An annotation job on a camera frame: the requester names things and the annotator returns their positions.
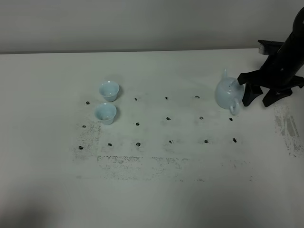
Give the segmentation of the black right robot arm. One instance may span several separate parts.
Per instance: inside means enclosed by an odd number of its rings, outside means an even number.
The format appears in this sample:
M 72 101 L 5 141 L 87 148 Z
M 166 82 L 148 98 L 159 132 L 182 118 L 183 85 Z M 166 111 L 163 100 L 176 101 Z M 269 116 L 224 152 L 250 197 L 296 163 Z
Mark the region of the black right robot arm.
M 269 91 L 262 102 L 268 107 L 292 95 L 293 87 L 304 86 L 304 78 L 296 75 L 304 65 L 304 10 L 296 15 L 292 32 L 285 42 L 258 42 L 262 48 L 259 52 L 268 56 L 266 61 L 259 70 L 241 73 L 237 79 L 240 85 L 245 85 L 244 106 L 249 106 L 263 93 L 261 87 L 265 87 Z

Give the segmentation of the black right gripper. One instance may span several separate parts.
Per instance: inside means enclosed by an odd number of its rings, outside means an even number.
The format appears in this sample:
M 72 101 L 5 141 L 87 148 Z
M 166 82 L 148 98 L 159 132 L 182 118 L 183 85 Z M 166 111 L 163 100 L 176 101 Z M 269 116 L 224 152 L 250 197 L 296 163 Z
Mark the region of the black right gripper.
M 279 87 L 270 88 L 264 96 L 262 102 L 265 107 L 269 107 L 280 99 L 292 95 L 293 87 L 302 88 L 304 78 L 295 74 L 304 65 L 304 44 L 285 42 L 277 53 L 269 55 L 261 70 L 270 77 L 270 81 Z M 241 73 L 237 80 L 240 85 L 245 85 L 245 92 L 242 103 L 249 106 L 254 99 L 263 94 L 259 85 L 252 81 L 259 79 L 260 70 Z

